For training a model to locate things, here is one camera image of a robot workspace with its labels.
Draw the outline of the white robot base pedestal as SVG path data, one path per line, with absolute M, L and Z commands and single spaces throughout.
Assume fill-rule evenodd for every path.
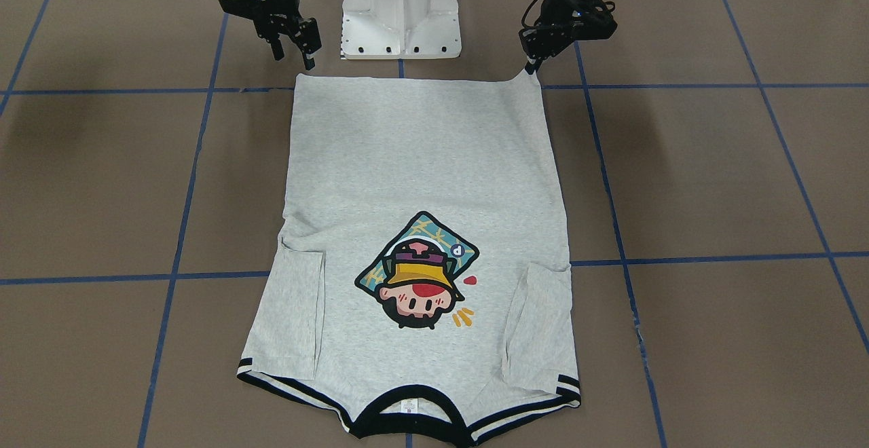
M 462 52 L 458 0 L 344 0 L 341 57 L 450 59 Z

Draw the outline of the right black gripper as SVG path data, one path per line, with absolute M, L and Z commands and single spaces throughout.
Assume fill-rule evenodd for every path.
M 322 40 L 316 19 L 302 17 L 300 0 L 219 0 L 219 3 L 227 14 L 253 22 L 257 36 L 269 43 L 274 59 L 284 58 L 280 42 L 284 35 L 301 52 L 305 70 L 316 67 L 316 52 L 322 47 Z

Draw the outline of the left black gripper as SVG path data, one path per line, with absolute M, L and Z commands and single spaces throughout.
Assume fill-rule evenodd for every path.
M 521 18 L 519 42 L 528 59 L 524 71 L 534 75 L 541 62 L 575 41 L 610 39 L 618 24 L 615 4 L 603 0 L 533 0 Z

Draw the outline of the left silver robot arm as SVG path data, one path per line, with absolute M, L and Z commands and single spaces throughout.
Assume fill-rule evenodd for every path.
M 615 4 L 605 0 L 532 0 L 518 32 L 525 72 L 534 75 L 544 61 L 577 41 L 610 39 L 618 28 L 614 10 Z

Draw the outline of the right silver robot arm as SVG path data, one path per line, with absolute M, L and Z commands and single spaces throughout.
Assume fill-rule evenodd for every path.
M 266 41 L 274 60 L 282 60 L 285 52 L 282 36 L 301 52 L 306 70 L 316 67 L 314 55 L 322 47 L 315 18 L 305 18 L 300 12 L 300 0 L 219 0 L 221 9 L 229 15 L 248 19 L 257 36 Z

